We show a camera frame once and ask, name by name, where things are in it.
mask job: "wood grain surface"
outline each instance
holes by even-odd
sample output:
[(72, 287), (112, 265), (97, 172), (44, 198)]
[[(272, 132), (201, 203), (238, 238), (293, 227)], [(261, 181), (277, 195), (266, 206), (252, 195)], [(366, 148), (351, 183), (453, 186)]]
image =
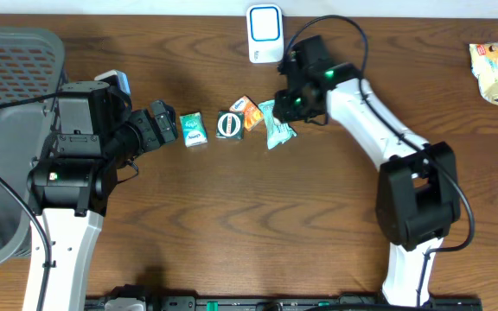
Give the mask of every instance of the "wood grain surface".
[[(308, 18), (286, 18), (291, 36)], [(468, 43), (498, 41), (498, 21), (358, 18), (370, 40), (367, 76), (382, 101), (432, 143), (455, 151), (476, 214), (465, 251), (436, 257), (434, 295), (478, 295), (498, 310), (498, 106), (481, 98)], [(93, 255), (88, 294), (125, 283), (198, 295), (339, 295), (378, 291), (388, 243), (376, 224), (377, 173), (336, 124), (293, 124), (298, 136), (266, 148), (264, 123), (240, 142), (214, 137), (217, 112), (246, 94), (259, 103), (285, 87), (273, 65), (247, 57), (241, 17), (0, 16), (65, 43), (71, 80), (128, 74), (135, 108), (157, 98), (200, 111), (209, 143), (183, 140), (138, 160), (116, 188)], [(321, 34), (339, 61), (361, 63), (361, 39), (329, 21)], [(466, 236), (466, 218), (445, 245)], [(0, 310), (19, 310), (29, 260), (0, 266)]]

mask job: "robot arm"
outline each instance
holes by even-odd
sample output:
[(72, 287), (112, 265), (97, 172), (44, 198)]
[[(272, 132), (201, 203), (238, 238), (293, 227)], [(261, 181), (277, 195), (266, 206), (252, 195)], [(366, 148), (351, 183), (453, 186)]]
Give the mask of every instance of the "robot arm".
[[(349, 131), (351, 136), (366, 151), (377, 169), (381, 164), (393, 158), (402, 158), (416, 153), (402, 143), (362, 102), (358, 87), (358, 79), (351, 79), (337, 85), (327, 94), (329, 116)], [(368, 95), (369, 103), (399, 133), (417, 146), (429, 145), (421, 136), (414, 134), (404, 126), (376, 97), (367, 80), (362, 81), (363, 91)], [(432, 238), (419, 244), (413, 251), (390, 243), (387, 278), (382, 286), (382, 294), (391, 305), (415, 307), (420, 273), (424, 262), (425, 251), (441, 246), (443, 238)], [(420, 301), (430, 299), (428, 281), (430, 279), (433, 255), (425, 272), (424, 286), (420, 293)]]
[[(292, 55), (279, 67), (280, 73), (287, 76), (288, 89), (277, 92), (274, 116), (280, 122), (309, 122), (311, 117), (326, 114), (326, 120), (331, 117), (339, 122), (366, 151), (380, 172), (376, 216), (391, 243), (382, 293), (389, 304), (417, 307), (425, 252), (438, 248), (449, 233), (450, 224), (460, 217), (457, 193), (429, 165), (423, 153), (443, 165), (456, 179), (454, 154), (446, 143), (431, 146), (404, 126), (376, 97), (365, 79), (361, 94), (360, 72), (351, 64), (336, 65), (320, 36), (294, 45)], [(367, 96), (377, 114), (363, 96)], [(401, 142), (385, 122), (419, 146), (421, 152)], [(414, 187), (416, 178), (426, 179), (427, 183)], [(425, 269), (420, 304), (430, 298), (427, 284), (432, 259), (430, 256)]]
[[(50, 135), (41, 159), (28, 177), (30, 206), (51, 244), (53, 264), (44, 311), (84, 309), (93, 249), (101, 232), (117, 169), (145, 152), (174, 142), (174, 109), (162, 101), (131, 110), (125, 74), (110, 71), (96, 81), (61, 87), (61, 130)], [(48, 157), (48, 149), (53, 157)], [(32, 257), (22, 310), (36, 310), (42, 285), (41, 238), (32, 234)]]

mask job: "gray mesh basket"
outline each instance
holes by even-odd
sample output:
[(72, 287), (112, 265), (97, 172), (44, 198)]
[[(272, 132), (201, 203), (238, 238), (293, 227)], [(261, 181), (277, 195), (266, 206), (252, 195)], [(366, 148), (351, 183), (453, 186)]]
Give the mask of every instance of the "gray mesh basket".
[[(45, 29), (0, 28), (0, 104), (57, 91), (67, 83), (64, 47)], [(0, 110), (0, 175), (26, 202), (26, 178), (57, 126), (56, 99)], [(30, 254), (29, 219), (0, 188), (0, 263)]]

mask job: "black cable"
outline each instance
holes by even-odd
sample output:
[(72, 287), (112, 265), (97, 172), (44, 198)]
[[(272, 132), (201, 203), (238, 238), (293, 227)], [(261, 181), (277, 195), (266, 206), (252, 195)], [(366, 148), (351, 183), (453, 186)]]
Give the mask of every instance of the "black cable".
[(310, 118), (306, 118), (304, 120), (305, 123), (310, 123), (310, 124), (314, 124), (314, 125), (318, 125), (318, 126), (326, 126), (326, 125), (328, 125), (328, 121), (329, 121), (328, 113), (324, 114), (324, 122), (323, 123), (317, 122), (316, 120), (310, 119)]
[(417, 307), (401, 307), (393, 305), (379, 305), (379, 304), (362, 304), (362, 303), (343, 303), (328, 306), (320, 306), (308, 308), (305, 311), (422, 311), (422, 308)]
[(347, 293), (347, 294), (343, 294), (342, 295), (342, 298), (345, 298), (345, 297), (354, 297), (354, 298), (359, 298), (361, 300), (362, 303), (366, 303), (364, 301), (364, 299), (362, 299), (362, 296), (359, 296), (357, 294), (351, 294), (351, 293)]
[(136, 173), (133, 176), (130, 176), (130, 177), (126, 178), (125, 180), (117, 182), (117, 185), (120, 185), (123, 182), (127, 182), (130, 179), (132, 179), (132, 178), (136, 178), (139, 175), (139, 167), (136, 165), (136, 163), (134, 163), (134, 161), (128, 160), (128, 161), (126, 161), (126, 165), (128, 165), (131, 168), (134, 168), (134, 170), (136, 171)]
[(32, 103), (39, 102), (39, 101), (42, 101), (45, 99), (55, 98), (55, 97), (58, 97), (62, 94), (65, 94), (65, 92), (54, 92), (51, 94), (42, 95), (42, 96), (38, 96), (35, 98), (28, 98), (28, 99), (18, 100), (18, 101), (12, 102), (12, 103), (0, 104), (0, 109), (15, 107), (18, 105), (32, 104)]
[(364, 70), (366, 69), (366, 64), (367, 64), (367, 58), (368, 58), (368, 38), (366, 34), (364, 33), (364, 30), (362, 30), (361, 26), (357, 24), (355, 21), (351, 20), (348, 17), (345, 16), (337, 16), (337, 15), (329, 15), (329, 16), (322, 16), (318, 17), (310, 22), (307, 22), (299, 31), (293, 35), (291, 38), (290, 42), (287, 45), (287, 48), (284, 51), (284, 60), (286, 60), (287, 54), (293, 45), (293, 42), (295, 39), (305, 30), (308, 28), (310, 25), (314, 24), (315, 22), (320, 22), (325, 19), (329, 18), (336, 18), (336, 19), (341, 19), (345, 22), (350, 23), (353, 25), (359, 32), (361, 33), (362, 36), (362, 42), (364, 43), (364, 56), (362, 60), (362, 66), (361, 66), (361, 74), (359, 77), (359, 92), (361, 93), (362, 100), (364, 103), (368, 106), (370, 111), (403, 143), (405, 143), (407, 146), (410, 148), (414, 149), (417, 153), (420, 153), (425, 160), (430, 163), (430, 165), (436, 169), (441, 175), (451, 184), (451, 186), (455, 189), (455, 191), (458, 193), (460, 199), (462, 200), (464, 204), (464, 208), (466, 210), (466, 213), (468, 214), (468, 221), (469, 221), (469, 231), (468, 231), (468, 237), (462, 242), (460, 245), (457, 246), (451, 246), (451, 247), (440, 247), (440, 248), (435, 248), (435, 249), (429, 249), (425, 252), (424, 254), (424, 264), (422, 266), (422, 272), (420, 273), (420, 280), (418, 283), (418, 290), (417, 290), (417, 306), (420, 307), (420, 292), (422, 291), (422, 287), (424, 286), (424, 278), (425, 278), (425, 271), (426, 267), (428, 264), (428, 261), (430, 260), (430, 255), (434, 252), (451, 252), (451, 251), (460, 251), (466, 248), (470, 243), (472, 243), (472, 239), (474, 238), (474, 234), (476, 231), (476, 221), (474, 220), (474, 214), (472, 213), (472, 208), (470, 207), (470, 204), (468, 202), (468, 199), (466, 198), (466, 195), (464, 194), (464, 191), (458, 186), (458, 183), (455, 181), (455, 179), (449, 174), (447, 169), (445, 169), (442, 165), (440, 165), (435, 159), (433, 159), (431, 156), (426, 154), (419, 146), (415, 145), (411, 141), (405, 138), (405, 134), (399, 133), (392, 125), (390, 125), (370, 104), (368, 101), (368, 95), (364, 93), (362, 90), (362, 81), (364, 80)]
[(362, 36), (362, 42), (364, 43), (364, 57), (362, 58), (362, 65), (361, 65), (361, 73), (364, 74), (364, 70), (366, 69), (367, 67), (367, 61), (368, 61), (368, 38), (367, 36), (365, 35), (364, 33), (364, 30), (362, 30), (361, 26), (356, 23), (355, 21), (353, 21), (352, 19), (348, 18), (348, 17), (345, 17), (345, 16), (338, 16), (338, 15), (327, 15), (327, 16), (320, 16), (320, 17), (317, 17), (315, 19), (313, 19), (312, 21), (310, 22), (307, 22), (306, 24), (304, 24), (304, 26), (301, 27), (301, 29), (299, 29), (290, 39), (290, 42), (287, 44), (287, 46), (285, 47), (285, 50), (284, 50), (284, 57), (282, 58), (282, 60), (288, 60), (287, 58), (287, 54), (290, 52), (290, 49), (291, 47), (293, 46), (293, 43), (295, 42), (296, 38), (298, 38), (298, 36), (305, 30), (307, 29), (308, 27), (310, 27), (311, 25), (317, 23), (317, 22), (320, 22), (320, 21), (323, 21), (323, 20), (327, 20), (327, 19), (340, 19), (342, 21), (345, 21), (345, 22), (348, 22), (350, 23), (351, 25), (353, 25), (357, 30), (359, 30), (359, 32), (361, 33), (361, 36)]
[(1, 177), (0, 177), (0, 187), (2, 187), (13, 199), (15, 199), (16, 202), (21, 206), (23, 211), (28, 215), (30, 218), (30, 221), (34, 224), (35, 229), (38, 231), (40, 234), (41, 238), (41, 243), (43, 244), (43, 250), (45, 250), (45, 263), (43, 264), (43, 277), (41, 280), (41, 288), (40, 288), (40, 296), (38, 298), (38, 305), (37, 305), (37, 310), (42, 311), (43, 310), (43, 302), (45, 300), (45, 293), (48, 288), (48, 279), (49, 279), (49, 270), (52, 267), (51, 264), (51, 246), (49, 245), (49, 239), (48, 236), (45, 234), (45, 231), (43, 231), (42, 225), (40, 225), (40, 222), (38, 219), (35, 217), (34, 212), (28, 207), (26, 202), (16, 193), (16, 191), (9, 186), (7, 182), (5, 182)]

